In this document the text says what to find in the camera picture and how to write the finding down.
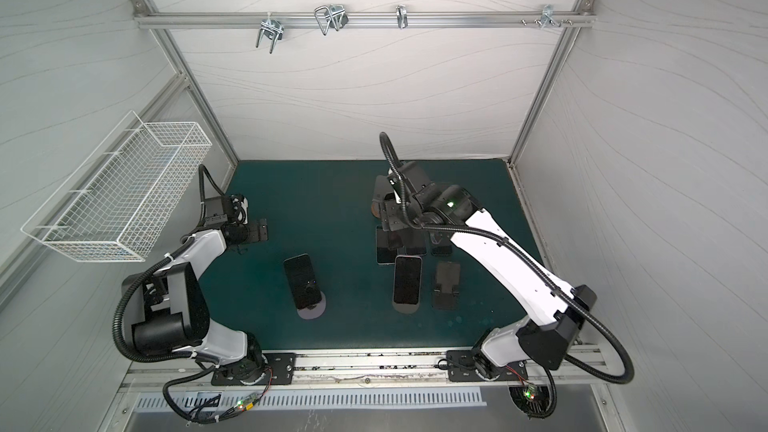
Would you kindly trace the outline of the wooden round base phone stand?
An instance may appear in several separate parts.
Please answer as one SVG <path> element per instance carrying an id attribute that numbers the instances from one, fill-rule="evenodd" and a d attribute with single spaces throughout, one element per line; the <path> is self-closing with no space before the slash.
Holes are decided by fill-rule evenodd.
<path id="1" fill-rule="evenodd" d="M 371 212 L 377 219 L 381 218 L 381 207 L 388 200 L 394 200 L 394 189 L 386 176 L 379 175 L 374 182 Z"/>

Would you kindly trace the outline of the phone from grey stand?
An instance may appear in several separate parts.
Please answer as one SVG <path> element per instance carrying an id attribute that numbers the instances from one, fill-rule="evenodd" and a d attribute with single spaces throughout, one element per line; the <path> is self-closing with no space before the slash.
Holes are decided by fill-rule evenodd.
<path id="1" fill-rule="evenodd" d="M 430 252 L 435 257 L 448 257 L 452 255 L 453 246 L 450 238 L 444 234 L 430 233 Z"/>

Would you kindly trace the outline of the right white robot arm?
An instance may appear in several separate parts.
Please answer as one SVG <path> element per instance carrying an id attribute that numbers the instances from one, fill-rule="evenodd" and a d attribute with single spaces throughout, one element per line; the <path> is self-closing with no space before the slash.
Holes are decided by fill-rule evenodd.
<path id="1" fill-rule="evenodd" d="M 530 359 L 549 371 L 560 368 L 579 335 L 585 319 L 552 290 L 534 272 L 534 266 L 568 297 L 585 310 L 596 301 L 595 292 L 586 285 L 572 286 L 555 276 L 512 240 L 496 223 L 490 212 L 458 185 L 429 184 L 411 196 L 409 218 L 432 225 L 466 225 L 502 239 L 466 232 L 433 235 L 445 238 L 479 262 L 503 285 L 526 312 L 524 318 L 486 333 L 475 346 L 476 368 L 487 374 L 491 366 Z"/>

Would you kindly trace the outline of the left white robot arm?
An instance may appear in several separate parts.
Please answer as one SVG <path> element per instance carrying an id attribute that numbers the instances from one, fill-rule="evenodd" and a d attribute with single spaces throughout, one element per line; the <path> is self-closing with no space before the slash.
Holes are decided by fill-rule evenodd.
<path id="1" fill-rule="evenodd" d="M 197 230 L 160 262 L 124 279 L 111 329 L 117 350 L 133 362 L 192 359 L 235 383 L 261 380 L 268 362 L 255 336 L 214 321 L 199 283 L 228 247 L 222 230 Z"/>

